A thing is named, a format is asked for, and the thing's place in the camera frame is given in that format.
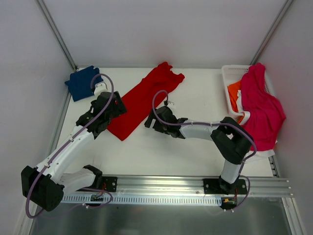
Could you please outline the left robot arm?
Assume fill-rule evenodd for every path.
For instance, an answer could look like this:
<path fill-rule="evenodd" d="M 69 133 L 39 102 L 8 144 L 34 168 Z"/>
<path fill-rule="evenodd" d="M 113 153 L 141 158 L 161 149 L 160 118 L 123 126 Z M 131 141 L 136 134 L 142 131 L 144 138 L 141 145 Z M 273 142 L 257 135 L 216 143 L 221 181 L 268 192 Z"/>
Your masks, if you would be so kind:
<path fill-rule="evenodd" d="M 82 188 L 97 191 L 103 184 L 102 171 L 86 165 L 75 173 L 65 170 L 88 143 L 94 141 L 116 117 L 127 111 L 119 92 L 102 92 L 81 115 L 60 147 L 35 167 L 21 172 L 22 194 L 47 212 L 54 210 L 65 195 Z"/>

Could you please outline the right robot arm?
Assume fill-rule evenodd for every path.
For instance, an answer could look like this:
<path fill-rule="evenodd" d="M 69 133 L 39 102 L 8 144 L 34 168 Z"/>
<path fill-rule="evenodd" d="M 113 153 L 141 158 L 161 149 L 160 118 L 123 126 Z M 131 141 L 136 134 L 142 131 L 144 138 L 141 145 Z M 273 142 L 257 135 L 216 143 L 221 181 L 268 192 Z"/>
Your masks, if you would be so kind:
<path fill-rule="evenodd" d="M 162 106 L 151 110 L 144 126 L 173 138 L 214 142 L 224 158 L 215 189 L 224 194 L 235 190 L 245 157 L 252 147 L 256 147 L 253 137 L 231 117 L 220 122 L 193 121 L 186 117 L 176 118 L 169 107 Z"/>

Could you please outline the red t shirt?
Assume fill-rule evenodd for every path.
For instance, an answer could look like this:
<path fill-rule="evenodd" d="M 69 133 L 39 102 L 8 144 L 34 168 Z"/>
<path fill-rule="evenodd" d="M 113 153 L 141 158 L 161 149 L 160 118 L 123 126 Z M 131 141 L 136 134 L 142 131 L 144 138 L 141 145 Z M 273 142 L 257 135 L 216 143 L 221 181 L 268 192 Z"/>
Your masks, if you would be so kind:
<path fill-rule="evenodd" d="M 153 68 L 140 83 L 122 97 L 127 112 L 114 118 L 108 126 L 108 131 L 124 141 L 149 115 L 154 95 L 160 90 L 168 93 L 174 91 L 184 79 L 182 73 L 173 73 L 172 66 L 167 62 Z"/>

